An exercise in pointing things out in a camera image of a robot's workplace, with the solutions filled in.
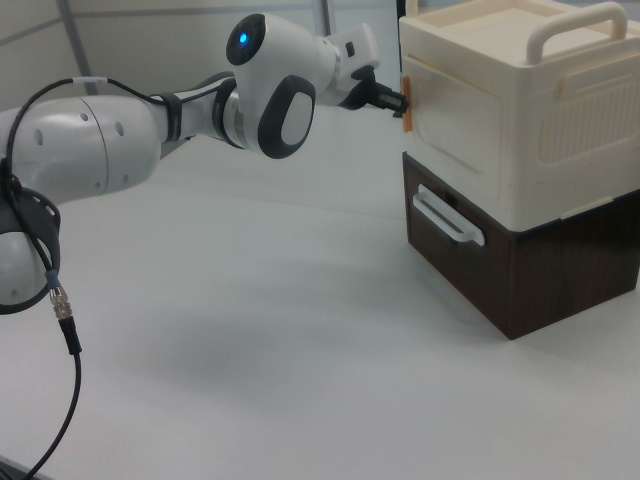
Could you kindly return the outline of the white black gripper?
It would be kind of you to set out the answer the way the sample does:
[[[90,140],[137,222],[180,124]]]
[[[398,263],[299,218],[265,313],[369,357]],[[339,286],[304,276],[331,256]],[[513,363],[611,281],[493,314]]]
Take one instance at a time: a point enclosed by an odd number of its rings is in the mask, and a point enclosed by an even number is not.
[[[409,108],[406,97],[376,83],[375,69],[380,53],[372,28],[361,24],[326,38],[336,53],[333,77],[326,88],[326,105],[348,110],[362,108],[373,96],[373,105],[391,108],[395,118],[402,118]]]

